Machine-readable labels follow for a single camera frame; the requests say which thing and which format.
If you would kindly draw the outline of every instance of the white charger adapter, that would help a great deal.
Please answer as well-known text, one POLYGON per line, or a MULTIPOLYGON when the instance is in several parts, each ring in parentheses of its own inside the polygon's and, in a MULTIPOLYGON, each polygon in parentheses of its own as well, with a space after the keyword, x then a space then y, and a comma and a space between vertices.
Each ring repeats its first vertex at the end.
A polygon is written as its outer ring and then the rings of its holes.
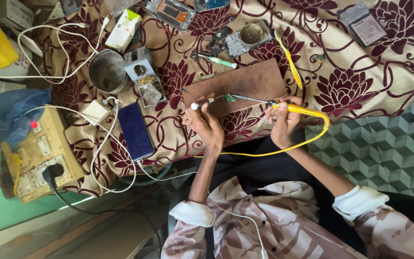
POLYGON ((90 118, 84 117, 84 119, 86 119, 86 121, 89 121, 90 124, 94 126, 100 124, 111 112, 111 109, 106 106, 107 103, 107 100, 103 100, 103 102, 100 102, 97 99, 93 100, 82 112, 84 115, 90 118))

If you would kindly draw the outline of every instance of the screwdriver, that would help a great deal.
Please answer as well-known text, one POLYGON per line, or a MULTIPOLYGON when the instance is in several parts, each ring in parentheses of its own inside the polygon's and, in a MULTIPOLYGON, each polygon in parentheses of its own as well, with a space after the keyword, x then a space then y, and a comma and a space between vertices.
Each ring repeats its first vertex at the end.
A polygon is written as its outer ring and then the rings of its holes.
MULTIPOLYGON (((239 99, 245 99, 245 100, 252 100, 252 101, 267 103, 269 106, 273 107, 274 109, 279 108, 279 104, 281 103, 281 102, 279 102, 279 100, 265 101, 265 100, 260 100, 260 99, 255 99, 255 98, 252 98, 252 97, 244 96, 244 95, 239 95, 239 94, 230 94, 230 95, 233 96, 233 97, 239 98, 239 99)), ((295 104, 287 104, 287 106, 288 106, 288 111, 289 112, 297 112, 297 113, 302 113, 302 114, 311 115, 311 116, 315 116, 315 117, 321 117, 321 116, 325 115, 322 112, 309 110, 309 109, 300 107, 300 106, 295 105, 295 104)))
POLYGON ((225 60, 219 59, 219 58, 214 58, 214 57, 208 57, 208 56, 204 56, 202 54, 198 54, 200 57, 206 58, 212 62, 218 63, 218 64, 222 64, 228 67, 232 67, 233 69, 237 68, 237 64, 236 63, 231 63, 231 62, 227 62, 225 60))

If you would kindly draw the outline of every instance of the person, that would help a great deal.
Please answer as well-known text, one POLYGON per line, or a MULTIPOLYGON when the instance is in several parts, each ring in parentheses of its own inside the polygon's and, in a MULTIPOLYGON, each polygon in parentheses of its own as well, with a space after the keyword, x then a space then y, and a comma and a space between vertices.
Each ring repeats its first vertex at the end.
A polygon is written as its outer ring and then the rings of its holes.
MULTIPOLYGON (((302 99, 286 96, 280 102, 277 110, 264 112, 269 123, 274 115, 277 120, 255 154, 295 145, 300 114, 289 112, 287 103, 301 106, 302 99)), ((188 199, 169 212, 178 222, 162 258, 205 258, 210 227, 215 258, 365 258, 318 225, 318 205, 329 200, 323 190, 334 197, 330 209, 365 243, 368 258, 414 258, 414 223, 385 204, 386 194, 354 185, 302 147, 257 158, 232 155, 225 162, 224 131, 208 105, 187 108, 183 118, 206 148, 188 199)))

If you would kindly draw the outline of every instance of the shirt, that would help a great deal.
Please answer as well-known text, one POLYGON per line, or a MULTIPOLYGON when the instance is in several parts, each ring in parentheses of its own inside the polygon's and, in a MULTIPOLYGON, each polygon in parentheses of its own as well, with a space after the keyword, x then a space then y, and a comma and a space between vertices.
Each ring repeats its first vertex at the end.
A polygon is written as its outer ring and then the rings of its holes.
MULTIPOLYGON (((246 194, 237 177, 233 177, 210 194, 207 206, 195 205, 194 214, 199 214, 202 211, 199 208, 204 206, 204 214, 211 211, 214 216, 212 225, 216 258, 259 259, 262 258, 262 248, 253 221, 228 214, 217 208, 214 202, 226 211, 248 216, 256 222, 268 258, 365 258, 317 224, 316 212, 319 208, 311 186, 304 182, 278 182, 261 190, 267 191, 269 196, 246 194)), ((353 208, 361 208, 365 201, 358 196, 362 192, 359 187, 351 192, 343 195, 342 203, 337 204, 335 200, 334 207, 365 241, 368 258, 414 258, 414 223, 386 206, 386 200, 352 219, 353 208)), ((377 197, 385 195, 372 189, 368 192, 373 193, 369 200, 378 200, 374 193, 378 194, 377 197)), ((180 210, 177 207, 172 209, 171 215, 177 215, 176 210, 180 210)), ((179 216, 177 225, 164 244, 162 258, 205 258, 205 227, 193 223, 199 217, 190 217, 189 203, 184 202, 182 208, 182 216, 179 216)))

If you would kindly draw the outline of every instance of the hand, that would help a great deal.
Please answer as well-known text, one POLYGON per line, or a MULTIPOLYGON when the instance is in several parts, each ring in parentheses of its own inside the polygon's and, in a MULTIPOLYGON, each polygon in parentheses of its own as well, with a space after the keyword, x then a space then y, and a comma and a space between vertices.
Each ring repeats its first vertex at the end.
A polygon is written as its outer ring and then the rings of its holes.
POLYGON ((303 99, 300 97, 288 95, 280 99, 279 108, 274 109, 269 106, 264 113, 265 119, 271 124, 273 122, 273 116, 277 115, 277 121, 271 131, 271 139, 280 149, 286 149, 288 147, 293 147, 295 144, 293 142, 293 131, 295 130, 296 125, 299 123, 301 114, 297 112, 289 112, 287 102, 293 103, 295 105, 301 106, 303 104, 303 99))
MULTIPOLYGON (((195 102, 214 97, 211 93, 207 96, 201 96, 195 102)), ((224 142, 224 131, 218 120, 208 111, 209 103, 204 103, 200 111, 188 107, 183 117, 183 125, 189 126, 193 131, 198 133, 202 142, 206 145, 205 155, 220 156, 224 142)))

